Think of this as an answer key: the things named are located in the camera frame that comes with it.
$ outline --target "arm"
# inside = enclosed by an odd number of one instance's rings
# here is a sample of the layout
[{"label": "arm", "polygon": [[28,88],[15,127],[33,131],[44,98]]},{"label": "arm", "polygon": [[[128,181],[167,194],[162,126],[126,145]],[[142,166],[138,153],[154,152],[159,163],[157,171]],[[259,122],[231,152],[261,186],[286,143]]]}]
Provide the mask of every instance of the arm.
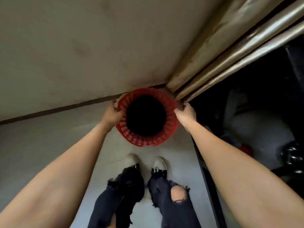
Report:
[{"label": "arm", "polygon": [[303,227],[304,201],[280,178],[196,122],[189,103],[177,118],[190,132],[226,204],[242,227]]},{"label": "arm", "polygon": [[111,102],[100,123],[38,173],[0,214],[0,228],[68,228],[88,187],[107,133],[123,111]]}]

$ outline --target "sneaker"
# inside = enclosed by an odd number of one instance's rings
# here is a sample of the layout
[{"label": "sneaker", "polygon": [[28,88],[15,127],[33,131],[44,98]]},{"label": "sneaker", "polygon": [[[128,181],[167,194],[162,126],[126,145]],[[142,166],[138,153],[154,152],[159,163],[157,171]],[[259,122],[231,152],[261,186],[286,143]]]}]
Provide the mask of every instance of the sneaker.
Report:
[{"label": "sneaker", "polygon": [[162,157],[156,157],[153,162],[151,174],[153,175],[156,172],[162,173],[165,178],[167,178],[167,166],[165,163],[165,159]]},{"label": "sneaker", "polygon": [[140,171],[138,157],[136,154],[130,153],[125,157],[124,169],[133,167]]}]

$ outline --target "black ripped jeans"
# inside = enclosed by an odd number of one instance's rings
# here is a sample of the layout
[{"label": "black ripped jeans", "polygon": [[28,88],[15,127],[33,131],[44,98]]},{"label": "black ripped jeans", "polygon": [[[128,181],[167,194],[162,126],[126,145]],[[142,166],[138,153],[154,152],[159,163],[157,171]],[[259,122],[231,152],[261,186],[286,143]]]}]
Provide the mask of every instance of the black ripped jeans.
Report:
[{"label": "black ripped jeans", "polygon": [[[178,185],[167,180],[160,172],[154,173],[148,181],[153,205],[162,216],[162,228],[200,228],[189,188],[186,199],[172,201],[171,188]],[[105,191],[97,198],[88,228],[106,228],[116,214],[116,228],[128,228],[132,224],[130,215],[137,202],[143,198],[144,181],[139,170],[134,167],[124,169],[116,179],[110,179]]]}]

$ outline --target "curtain fold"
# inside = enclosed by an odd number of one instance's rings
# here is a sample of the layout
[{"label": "curtain fold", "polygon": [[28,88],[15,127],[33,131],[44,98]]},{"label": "curtain fold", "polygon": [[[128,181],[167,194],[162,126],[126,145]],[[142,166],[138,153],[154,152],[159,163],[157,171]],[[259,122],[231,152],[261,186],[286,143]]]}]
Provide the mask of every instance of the curtain fold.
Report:
[{"label": "curtain fold", "polygon": [[176,99],[181,99],[199,88],[208,80],[227,69],[230,65],[296,22],[302,16],[304,16],[304,0],[296,0],[266,23],[248,32],[247,36],[240,42],[235,43],[221,53],[198,73],[190,84],[181,90]]},{"label": "curtain fold", "polygon": [[243,57],[241,60],[230,66],[228,69],[221,72],[219,75],[217,75],[215,78],[209,80],[205,85],[203,85],[199,90],[192,93],[185,102],[189,102],[196,96],[198,96],[203,91],[207,90],[208,88],[212,87],[216,83],[224,80],[229,75],[232,75],[233,73],[237,72],[241,68],[245,67],[246,65],[252,63],[253,61],[256,61],[260,57],[266,55],[267,53],[281,47],[282,45],[286,44],[287,42],[291,41],[292,39],[300,36],[301,34],[304,34],[304,21],[301,21],[294,27],[290,28],[289,30],[286,30],[285,32],[277,35],[276,37],[272,38],[268,42],[264,43],[260,47],[258,47],[253,52],[249,53],[245,57]]},{"label": "curtain fold", "polygon": [[176,91],[283,0],[227,0],[189,48],[167,87]]}]

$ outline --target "knee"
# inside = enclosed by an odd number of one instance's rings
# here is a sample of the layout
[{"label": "knee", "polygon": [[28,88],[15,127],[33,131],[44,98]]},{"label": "knee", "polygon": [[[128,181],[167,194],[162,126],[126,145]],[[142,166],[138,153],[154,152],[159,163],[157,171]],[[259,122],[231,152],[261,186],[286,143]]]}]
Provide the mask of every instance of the knee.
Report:
[{"label": "knee", "polygon": [[182,201],[186,199],[186,191],[183,187],[176,185],[171,188],[171,199],[173,201]]}]

